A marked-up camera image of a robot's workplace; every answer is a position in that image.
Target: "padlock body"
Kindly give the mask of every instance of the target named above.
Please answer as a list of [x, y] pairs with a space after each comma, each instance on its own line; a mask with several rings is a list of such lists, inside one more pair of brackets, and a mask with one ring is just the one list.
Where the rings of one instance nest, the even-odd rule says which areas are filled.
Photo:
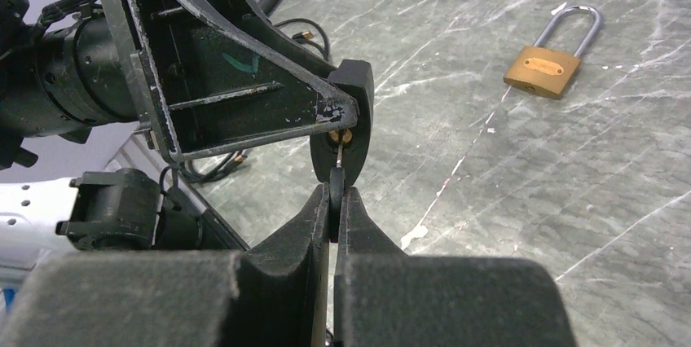
[[504, 82], [538, 96], [561, 99], [580, 63], [581, 59], [565, 52], [525, 46]]

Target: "tabletop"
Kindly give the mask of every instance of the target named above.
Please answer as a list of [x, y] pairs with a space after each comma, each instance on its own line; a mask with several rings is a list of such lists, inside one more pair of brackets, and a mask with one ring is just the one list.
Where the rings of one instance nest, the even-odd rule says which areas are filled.
[[[563, 99], [507, 87], [521, 48], [582, 4], [605, 24]], [[356, 186], [407, 253], [541, 263], [581, 345], [691, 345], [691, 0], [283, 0], [271, 19], [292, 17], [326, 29], [335, 64], [372, 64]], [[548, 46], [573, 50], [589, 22]], [[301, 138], [202, 193], [256, 244], [316, 184]]]

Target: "brass padlock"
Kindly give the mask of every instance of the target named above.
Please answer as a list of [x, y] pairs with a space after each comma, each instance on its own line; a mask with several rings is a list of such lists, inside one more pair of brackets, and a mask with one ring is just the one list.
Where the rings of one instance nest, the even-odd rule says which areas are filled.
[[[573, 55], [542, 47], [554, 29], [568, 15], [588, 13], [592, 16], [592, 27]], [[525, 46], [504, 75], [504, 82], [510, 86], [549, 97], [561, 99], [566, 85], [576, 73], [581, 56], [602, 26], [602, 15], [594, 7], [576, 6], [562, 9], [552, 17], [535, 44]]]

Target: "padlock label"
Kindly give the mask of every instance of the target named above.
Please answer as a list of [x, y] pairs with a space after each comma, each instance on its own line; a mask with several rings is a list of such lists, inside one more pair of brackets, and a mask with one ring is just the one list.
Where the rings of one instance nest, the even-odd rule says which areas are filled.
[[564, 73], [564, 68], [560, 64], [541, 58], [528, 58], [523, 61], [523, 66], [549, 76], [560, 76]]

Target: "padlock shackle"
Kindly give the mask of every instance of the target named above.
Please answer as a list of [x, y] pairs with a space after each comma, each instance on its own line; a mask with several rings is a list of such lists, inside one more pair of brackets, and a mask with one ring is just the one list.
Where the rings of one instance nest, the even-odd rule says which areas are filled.
[[543, 46], [547, 39], [552, 36], [552, 32], [554, 32], [554, 29], [559, 25], [559, 23], [561, 23], [561, 21], [567, 16], [575, 13], [586, 13], [592, 17], [592, 27], [590, 27], [590, 30], [581, 41], [581, 44], [578, 46], [578, 48], [576, 48], [576, 51], [574, 51], [574, 57], [580, 58], [586, 48], [590, 46], [590, 43], [592, 43], [595, 35], [597, 35], [597, 32], [600, 31], [600, 28], [602, 27], [602, 14], [596, 8], [588, 5], [577, 5], [561, 9], [554, 15], [554, 17], [552, 17], [552, 19], [549, 21], [549, 24], [544, 27], [544, 31], [542, 31], [537, 40], [535, 40], [535, 44], [533, 44], [533, 46]]

